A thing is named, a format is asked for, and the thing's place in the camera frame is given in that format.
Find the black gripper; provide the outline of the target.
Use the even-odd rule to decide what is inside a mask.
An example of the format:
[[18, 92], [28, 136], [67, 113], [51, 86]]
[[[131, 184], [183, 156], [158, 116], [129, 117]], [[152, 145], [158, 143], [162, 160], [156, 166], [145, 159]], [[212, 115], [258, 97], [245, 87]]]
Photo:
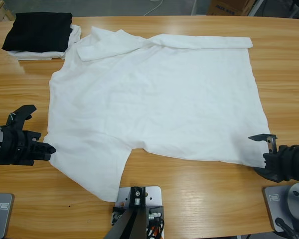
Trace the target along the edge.
[[48, 143], [38, 142], [38, 132], [1, 128], [3, 139], [0, 143], [0, 165], [32, 166], [36, 160], [49, 161], [56, 149]]
[[280, 183], [281, 181], [296, 180], [294, 160], [299, 153], [299, 146], [276, 146], [277, 136], [274, 134], [258, 134], [248, 137], [253, 141], [266, 141], [269, 153], [264, 154], [265, 168], [254, 167], [254, 171], [266, 180]]

